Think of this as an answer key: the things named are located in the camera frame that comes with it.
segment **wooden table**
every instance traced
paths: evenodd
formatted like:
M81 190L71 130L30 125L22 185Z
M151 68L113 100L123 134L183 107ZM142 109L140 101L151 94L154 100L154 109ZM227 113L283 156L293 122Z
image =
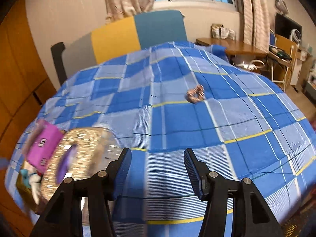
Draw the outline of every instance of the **wooden table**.
M226 54L228 56L233 55L254 55L256 57L266 57L267 53L248 45L241 41L234 41L232 39L215 39L215 38L197 38L196 42L201 45L209 46L211 44L217 44L226 47Z

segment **silver screw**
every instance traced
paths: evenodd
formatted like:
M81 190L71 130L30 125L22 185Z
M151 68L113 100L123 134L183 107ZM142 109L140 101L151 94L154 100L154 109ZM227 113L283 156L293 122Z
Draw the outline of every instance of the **silver screw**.
M71 177L67 177L64 180L64 183L71 183L72 182L72 178Z
M216 173L215 171L211 171L211 172L209 172L209 176L211 178L216 178L216 177L218 177L218 173Z
M102 171L100 171L100 172L98 173L98 176L104 177L104 176L106 176L106 172L105 172L104 170L102 170Z
M245 183L245 184L251 184L251 179L249 179L249 178L244 178L244 183Z

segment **blue bedsheet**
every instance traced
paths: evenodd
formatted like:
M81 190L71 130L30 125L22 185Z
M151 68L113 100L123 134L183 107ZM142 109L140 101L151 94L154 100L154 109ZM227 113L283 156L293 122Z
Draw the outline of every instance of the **blue bedsheet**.
M117 236L198 236L206 203L194 196L184 167L188 147L228 179L251 178L279 222L316 181L316 135L301 111L270 80L208 49L164 43L82 70L38 114L64 130L108 127L121 148L131 148L113 213ZM185 94L197 84L206 100L188 103ZM22 209L15 182L33 125L18 141L5 181ZM232 209L230 199L225 236Z

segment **bed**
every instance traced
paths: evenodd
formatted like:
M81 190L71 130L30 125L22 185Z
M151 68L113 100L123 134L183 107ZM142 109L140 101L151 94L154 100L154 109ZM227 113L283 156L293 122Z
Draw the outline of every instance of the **bed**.
M197 84L205 100L192 104L185 94ZM206 203L194 195L184 167L189 147L225 178L252 179L279 222L316 181L315 131L289 97L266 77L190 42L166 42L80 70L37 118L63 130L109 127L118 145L132 150L112 214L117 236L198 236ZM15 182L33 126L20 137L5 178L24 211ZM229 199L225 236L232 212Z

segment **television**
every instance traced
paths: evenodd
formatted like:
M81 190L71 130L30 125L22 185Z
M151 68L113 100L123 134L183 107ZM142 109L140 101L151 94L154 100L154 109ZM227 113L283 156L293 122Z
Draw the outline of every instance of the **television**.
M303 36L303 28L301 25L297 24L295 21L291 20L287 16L281 15L279 13L275 16L275 34L283 36L285 38L290 38L291 31L297 29L301 36Z

